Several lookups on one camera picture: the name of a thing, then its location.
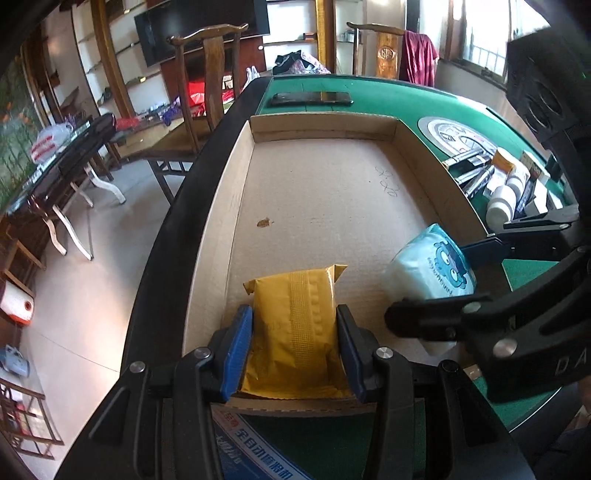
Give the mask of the black marker purple cap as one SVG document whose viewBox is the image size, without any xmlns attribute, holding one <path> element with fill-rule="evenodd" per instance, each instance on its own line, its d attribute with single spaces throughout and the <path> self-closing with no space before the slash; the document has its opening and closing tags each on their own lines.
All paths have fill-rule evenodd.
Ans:
<svg viewBox="0 0 591 480">
<path fill-rule="evenodd" d="M 520 219 L 526 216 L 525 208 L 534 198 L 535 186 L 537 180 L 530 177 L 525 184 L 524 191 L 518 199 L 514 213 L 515 219 Z"/>
</svg>

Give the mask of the black marker green cap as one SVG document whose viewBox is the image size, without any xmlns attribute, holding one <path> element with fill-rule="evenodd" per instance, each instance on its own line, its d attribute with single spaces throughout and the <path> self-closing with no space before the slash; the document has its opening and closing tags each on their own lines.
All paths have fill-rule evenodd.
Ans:
<svg viewBox="0 0 591 480">
<path fill-rule="evenodd" d="M 482 168 L 490 163 L 490 158 L 484 158 L 481 156 L 476 156 L 470 159 L 465 159 L 460 162 L 457 162 L 451 165 L 448 168 L 450 175 L 454 178 L 457 178 L 461 175 L 467 174 L 472 172 L 473 170 Z"/>
</svg>

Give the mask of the yellow round tin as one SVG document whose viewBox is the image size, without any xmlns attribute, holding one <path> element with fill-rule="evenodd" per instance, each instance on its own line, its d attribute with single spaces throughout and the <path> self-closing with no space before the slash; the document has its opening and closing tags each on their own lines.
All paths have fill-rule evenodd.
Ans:
<svg viewBox="0 0 591 480">
<path fill-rule="evenodd" d="M 516 167 L 517 159 L 506 149 L 499 147 L 492 159 L 492 164 L 500 171 L 509 175 Z"/>
</svg>

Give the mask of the teal tissue pack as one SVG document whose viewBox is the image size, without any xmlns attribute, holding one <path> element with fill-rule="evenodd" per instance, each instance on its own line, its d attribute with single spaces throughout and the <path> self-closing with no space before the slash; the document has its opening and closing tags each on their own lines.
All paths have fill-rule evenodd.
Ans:
<svg viewBox="0 0 591 480">
<path fill-rule="evenodd" d="M 407 243 L 381 275 L 391 302 L 472 295 L 476 276 L 460 247 L 437 223 Z"/>
</svg>

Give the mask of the black glass side table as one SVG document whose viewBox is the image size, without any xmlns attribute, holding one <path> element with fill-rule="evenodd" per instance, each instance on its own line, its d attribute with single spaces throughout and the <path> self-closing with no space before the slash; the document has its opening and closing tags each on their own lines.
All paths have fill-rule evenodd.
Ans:
<svg viewBox="0 0 591 480">
<path fill-rule="evenodd" d="M 90 164 L 94 155 L 100 148 L 106 146 L 115 133 L 116 121 L 110 113 L 86 121 L 73 131 L 48 160 L 36 167 L 32 175 L 17 190 L 14 198 L 8 201 L 3 213 L 11 216 L 19 211 L 27 211 L 41 218 L 49 230 L 54 248 L 61 255 L 66 255 L 67 249 L 60 243 L 54 224 L 55 220 L 59 220 L 76 248 L 91 261 L 93 254 L 85 248 L 77 236 L 70 220 L 59 207 L 59 201 L 69 191 L 84 196 L 85 192 L 75 185 L 75 180 L 80 175 L 85 175 L 92 185 L 110 192 L 119 203 L 126 202 L 121 190 L 113 183 L 100 179 Z"/>
</svg>

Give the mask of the large white pill bottle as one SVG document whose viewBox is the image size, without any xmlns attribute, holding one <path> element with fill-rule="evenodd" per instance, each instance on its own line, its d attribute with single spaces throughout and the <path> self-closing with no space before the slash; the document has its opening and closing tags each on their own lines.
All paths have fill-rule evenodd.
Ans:
<svg viewBox="0 0 591 480">
<path fill-rule="evenodd" d="M 513 220 L 516 209 L 516 195 L 508 185 L 501 185 L 494 191 L 487 205 L 486 222 L 494 233 L 504 230 L 504 225 Z"/>
</svg>

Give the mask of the round mahjong table centre panel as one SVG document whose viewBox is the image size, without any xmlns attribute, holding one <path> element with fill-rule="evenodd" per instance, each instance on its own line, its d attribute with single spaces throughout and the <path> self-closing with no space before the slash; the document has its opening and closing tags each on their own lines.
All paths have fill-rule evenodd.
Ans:
<svg viewBox="0 0 591 480">
<path fill-rule="evenodd" d="M 449 157 L 475 148 L 482 148 L 494 155 L 498 149 L 488 138 L 455 120 L 427 116 L 418 121 L 418 127 L 425 137 Z"/>
</svg>

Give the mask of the white cube box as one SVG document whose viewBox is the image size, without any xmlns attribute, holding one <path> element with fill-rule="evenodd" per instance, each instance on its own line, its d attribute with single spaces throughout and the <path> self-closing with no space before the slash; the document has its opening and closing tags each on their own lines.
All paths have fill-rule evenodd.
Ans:
<svg viewBox="0 0 591 480">
<path fill-rule="evenodd" d="M 546 185 L 550 180 L 550 174 L 537 157 L 529 151 L 523 151 L 520 162 L 528 169 L 530 176 Z"/>
</svg>

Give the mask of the black marker blue cap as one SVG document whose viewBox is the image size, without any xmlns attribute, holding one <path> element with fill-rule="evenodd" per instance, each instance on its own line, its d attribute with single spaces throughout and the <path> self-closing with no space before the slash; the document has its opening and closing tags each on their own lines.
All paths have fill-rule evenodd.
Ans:
<svg viewBox="0 0 591 480">
<path fill-rule="evenodd" d="M 483 168 L 482 171 L 470 180 L 464 187 L 463 192 L 467 199 L 471 200 L 474 198 L 492 179 L 495 174 L 495 166 L 489 165 Z"/>
</svg>

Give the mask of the pile of clothes bags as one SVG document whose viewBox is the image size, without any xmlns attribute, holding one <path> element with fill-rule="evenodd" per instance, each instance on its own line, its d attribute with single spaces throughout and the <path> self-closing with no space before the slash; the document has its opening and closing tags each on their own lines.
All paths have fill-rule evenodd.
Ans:
<svg viewBox="0 0 591 480">
<path fill-rule="evenodd" d="M 273 66 L 277 75 L 329 75 L 331 71 L 314 56 L 301 50 L 286 55 L 277 55 Z"/>
</svg>

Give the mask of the small white pill bottle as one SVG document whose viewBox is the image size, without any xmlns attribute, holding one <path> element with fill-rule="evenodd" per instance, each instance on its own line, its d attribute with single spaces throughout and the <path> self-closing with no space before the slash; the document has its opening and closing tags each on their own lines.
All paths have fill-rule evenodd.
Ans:
<svg viewBox="0 0 591 480">
<path fill-rule="evenodd" d="M 520 200 L 530 179 L 527 168 L 515 167 L 508 175 L 506 185 L 515 193 L 516 200 Z"/>
</svg>

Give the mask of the black marker yellow cap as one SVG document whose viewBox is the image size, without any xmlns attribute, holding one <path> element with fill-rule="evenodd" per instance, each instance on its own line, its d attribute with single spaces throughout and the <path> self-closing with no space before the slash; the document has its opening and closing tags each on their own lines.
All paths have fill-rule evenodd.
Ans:
<svg viewBox="0 0 591 480">
<path fill-rule="evenodd" d="M 468 162 L 473 166 L 480 166 L 483 164 L 482 155 L 486 152 L 482 147 L 473 148 L 468 151 L 461 152 L 455 156 L 443 161 L 442 164 L 447 168 L 451 168 L 462 162 Z"/>
</svg>

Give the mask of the yellow foil snack packet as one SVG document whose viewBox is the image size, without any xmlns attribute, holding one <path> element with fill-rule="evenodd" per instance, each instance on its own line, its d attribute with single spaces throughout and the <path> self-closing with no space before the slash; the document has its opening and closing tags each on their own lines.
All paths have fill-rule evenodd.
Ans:
<svg viewBox="0 0 591 480">
<path fill-rule="evenodd" d="M 346 266 L 280 273 L 243 284 L 252 295 L 252 343 L 242 393 L 276 400 L 352 395 L 339 358 L 335 282 Z"/>
</svg>

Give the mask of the cardboard tray box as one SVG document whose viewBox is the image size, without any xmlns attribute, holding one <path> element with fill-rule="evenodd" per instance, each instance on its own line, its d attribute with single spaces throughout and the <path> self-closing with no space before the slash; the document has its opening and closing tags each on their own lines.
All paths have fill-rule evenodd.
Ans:
<svg viewBox="0 0 591 480">
<path fill-rule="evenodd" d="M 384 321 L 385 267 L 439 224 L 459 245 L 487 231 L 435 155 L 403 122 L 353 113 L 256 115 L 240 129 L 214 194 L 187 305 L 183 348 L 204 346 L 249 303 L 246 281 L 342 264 L 335 297 L 360 327 L 434 365 Z"/>
</svg>

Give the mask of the white red long box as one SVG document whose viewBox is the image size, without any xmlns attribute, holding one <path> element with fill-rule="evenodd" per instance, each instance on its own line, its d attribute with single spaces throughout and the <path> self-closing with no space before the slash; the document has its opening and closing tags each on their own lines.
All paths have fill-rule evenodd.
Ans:
<svg viewBox="0 0 591 480">
<path fill-rule="evenodd" d="M 539 180 L 535 182 L 533 197 L 526 204 L 524 211 L 527 216 L 543 215 L 548 212 L 547 208 L 548 191 Z"/>
</svg>

